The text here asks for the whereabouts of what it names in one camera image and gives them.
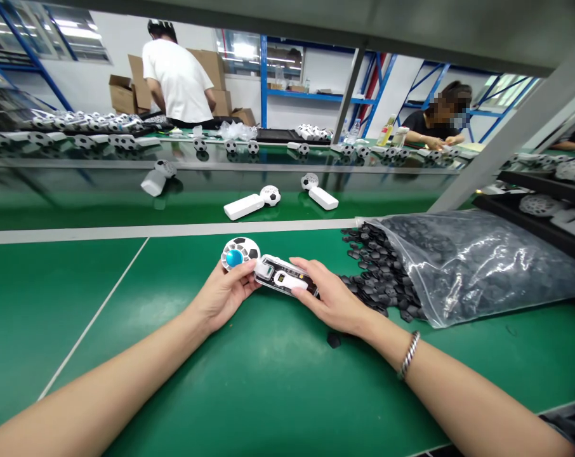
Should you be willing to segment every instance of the plastic wrap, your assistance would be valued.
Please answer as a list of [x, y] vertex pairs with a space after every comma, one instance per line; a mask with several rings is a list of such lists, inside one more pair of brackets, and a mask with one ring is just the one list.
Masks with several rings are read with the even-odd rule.
[[401, 254], [435, 328], [575, 297], [575, 259], [485, 211], [359, 220]]
[[258, 136], [258, 129], [255, 127], [246, 126], [245, 124], [241, 123], [237, 124], [234, 121], [231, 124], [224, 121], [218, 130], [218, 134], [224, 140], [239, 139], [246, 142], [253, 140]]

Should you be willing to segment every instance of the woman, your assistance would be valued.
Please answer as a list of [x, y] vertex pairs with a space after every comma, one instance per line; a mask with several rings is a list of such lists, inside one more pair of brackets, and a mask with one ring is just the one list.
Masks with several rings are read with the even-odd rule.
[[452, 126], [452, 120], [463, 113], [472, 101], [472, 87], [453, 81], [440, 92], [426, 110], [413, 112], [402, 127], [408, 127], [408, 143], [425, 143], [429, 149], [442, 150], [443, 145], [463, 143], [465, 137]]
[[[367, 308], [317, 260], [290, 261], [307, 271], [322, 300], [303, 289], [293, 289], [294, 295], [327, 325], [362, 338], [404, 374], [406, 384], [464, 455], [575, 457], [575, 446], [556, 430], [425, 341], [411, 349], [411, 363], [403, 364], [413, 347], [410, 333]], [[255, 265], [250, 260], [226, 273], [218, 262], [180, 315], [2, 425], [0, 456], [101, 455], [154, 392], [260, 287], [254, 280]]]

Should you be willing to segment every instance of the window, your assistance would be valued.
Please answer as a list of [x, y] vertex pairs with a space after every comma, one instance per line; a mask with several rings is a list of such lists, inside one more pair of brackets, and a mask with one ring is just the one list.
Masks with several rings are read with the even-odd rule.
[[[483, 105], [484, 107], [507, 108], [513, 103], [514, 100], [516, 100], [516, 98], [520, 95], [520, 92], [523, 91], [527, 84], [529, 84], [531, 81], [531, 78], [527, 76], [514, 74], [501, 75], [499, 76], [499, 81], [497, 84], [495, 84], [492, 92], [490, 92], [485, 97], [487, 90], [492, 86], [496, 78], [497, 76], [491, 76], [488, 81], [486, 81], [484, 87], [475, 99], [474, 107]], [[527, 89], [515, 107], [522, 103], [522, 101], [529, 95], [531, 90], [537, 85], [538, 82], [539, 79]]]
[[[39, 58], [110, 61], [88, 10], [18, 0], [5, 1], [3, 7]], [[24, 53], [1, 15], [0, 51]]]
[[[226, 73], [260, 76], [260, 35], [216, 29], [216, 41]], [[302, 46], [268, 43], [268, 77], [275, 78], [275, 70], [281, 69], [285, 79], [302, 81], [304, 53]]]

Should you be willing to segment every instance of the white t-shirt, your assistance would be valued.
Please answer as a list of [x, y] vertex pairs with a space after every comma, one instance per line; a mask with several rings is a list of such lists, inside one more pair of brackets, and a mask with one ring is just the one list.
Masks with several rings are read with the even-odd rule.
[[143, 77], [161, 84], [167, 117], [186, 123], [213, 119], [205, 90], [213, 83], [186, 49], [173, 41], [156, 39], [143, 45]]

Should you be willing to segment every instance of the man in white t-shirt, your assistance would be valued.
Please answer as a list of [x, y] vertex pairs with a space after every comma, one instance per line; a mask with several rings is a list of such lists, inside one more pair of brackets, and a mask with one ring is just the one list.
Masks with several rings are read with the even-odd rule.
[[176, 127], [213, 128], [213, 83], [199, 61], [178, 44], [170, 22], [149, 21], [148, 32], [152, 41], [143, 46], [143, 77], [155, 103]]

